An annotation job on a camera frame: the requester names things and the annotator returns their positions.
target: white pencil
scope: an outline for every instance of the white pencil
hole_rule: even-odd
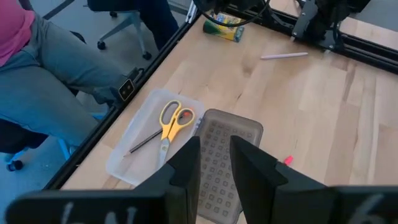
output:
[[[267,55],[267,56],[261,56],[261,59],[267,60],[267,59],[277,59],[277,58],[299,57],[304,55],[308,55],[308,52],[281,54],[281,55]]]

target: person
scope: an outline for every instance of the person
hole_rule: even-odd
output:
[[[127,77],[68,30],[23,9],[29,0],[19,1],[0,0],[0,119],[79,146],[98,122],[68,88],[111,103],[111,88]]]
[[[178,30],[178,24],[167,0],[133,0],[137,1],[140,18],[154,36],[156,47],[162,47]]]

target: pink eraser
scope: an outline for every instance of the pink eraser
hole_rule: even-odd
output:
[[[288,157],[284,160],[284,164],[286,164],[287,166],[289,166],[292,162],[293,162],[293,156],[288,156]]]

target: gray jeans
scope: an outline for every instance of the gray jeans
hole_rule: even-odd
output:
[[[97,121],[68,87],[104,103],[126,77],[69,31],[39,16],[31,29],[29,44],[0,67],[0,118],[79,146]]]

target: scissor handle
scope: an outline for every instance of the scissor handle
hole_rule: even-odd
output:
[[[172,105],[177,105],[177,108],[175,108],[173,115],[170,118],[170,121],[167,124],[165,124],[163,122],[164,114]],[[180,110],[181,110],[181,102],[179,102],[178,100],[172,100],[172,101],[168,102],[166,104],[166,106],[164,106],[162,112],[160,113],[160,117],[159,117],[159,123],[163,129],[161,140],[167,138],[167,136],[169,135],[170,130],[172,129],[173,123],[178,118],[178,112],[180,112]]]
[[[179,121],[184,120],[184,117],[186,117],[185,113],[189,113],[190,114],[190,119],[188,121],[185,121],[183,124],[181,124]],[[188,125],[190,125],[192,123],[192,121],[195,119],[195,114],[191,109],[188,108],[184,108],[182,110],[180,110],[177,114],[176,117],[176,121],[174,122],[172,129],[170,130],[169,133],[169,140],[170,142],[173,141],[174,137],[177,135],[177,133],[187,127]]]

